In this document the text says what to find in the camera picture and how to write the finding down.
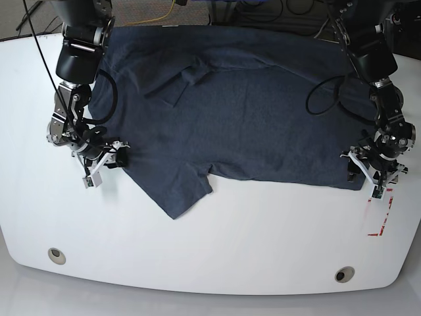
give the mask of dark blue t-shirt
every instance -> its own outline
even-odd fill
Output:
[[[101,68],[118,86],[107,136],[130,143],[127,174],[173,219],[212,192],[208,173],[237,180],[359,190],[341,151],[368,127],[334,109],[305,111],[309,91],[345,73],[338,45],[290,34],[216,26],[114,30]],[[107,114],[99,77],[89,110]],[[350,110],[372,119],[368,88],[350,84]],[[311,99],[332,103],[332,86]]]

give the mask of white table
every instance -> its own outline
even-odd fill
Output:
[[[54,72],[61,35],[39,38]],[[397,56],[392,76],[421,126],[421,62]],[[214,193],[171,220],[122,171],[85,189],[66,147],[45,140],[54,91],[32,38],[0,43],[0,225],[21,265],[101,282],[215,294],[310,294],[381,288],[399,274],[421,218],[421,145],[388,199],[298,184],[210,176]],[[64,265],[49,248],[60,249]],[[345,284],[334,280],[355,269]]]

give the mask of t-shirt sleeve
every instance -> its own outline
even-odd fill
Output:
[[[206,168],[172,158],[132,154],[126,173],[172,219],[212,192]]]

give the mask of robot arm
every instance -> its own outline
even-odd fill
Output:
[[[343,50],[360,79],[372,87],[371,99],[378,109],[375,118],[376,135],[363,133],[366,145],[351,147],[343,154],[349,158],[349,180],[363,172],[375,185],[373,197],[380,198],[386,185],[400,172],[406,171],[405,166],[397,162],[397,158],[415,143],[415,127],[405,121],[401,111],[403,100],[389,79],[389,75],[397,70],[397,64],[380,27],[398,1],[325,2]],[[88,85],[97,76],[114,25],[111,0],[64,0],[54,1],[53,5],[64,22],[63,47],[56,69],[57,75],[64,82],[59,86],[60,95],[56,95],[56,108],[49,125],[49,141],[55,145],[69,145],[74,153],[92,159],[90,161],[98,157],[110,159],[110,153],[117,155],[121,150],[117,151],[114,145],[122,147],[124,144],[117,139],[105,141],[102,138],[104,128],[91,129],[88,124],[103,124],[104,120],[95,122],[83,118],[83,108],[89,103],[91,90]],[[116,103],[117,92],[114,88],[115,85],[113,90]],[[111,159],[117,167],[124,165],[123,160],[119,161],[115,157]],[[377,170],[374,176],[370,176],[365,161]],[[96,186],[88,173],[87,185]]]

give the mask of floor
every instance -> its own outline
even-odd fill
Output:
[[[28,8],[35,0],[27,0]],[[116,16],[116,26],[123,26],[128,22],[156,18],[166,14],[171,7],[171,0],[112,0],[113,14]],[[24,7],[21,0],[0,0],[0,39],[17,36],[15,28],[24,16]],[[51,31],[60,26],[60,18],[56,18],[46,29],[50,21],[56,17],[50,1],[44,2],[31,16],[37,33]],[[177,24],[207,24],[209,21],[207,5],[203,1],[188,1],[185,7],[174,6],[170,16],[163,21],[150,23],[150,25],[177,25]],[[21,35],[29,34],[30,28],[25,23]]]

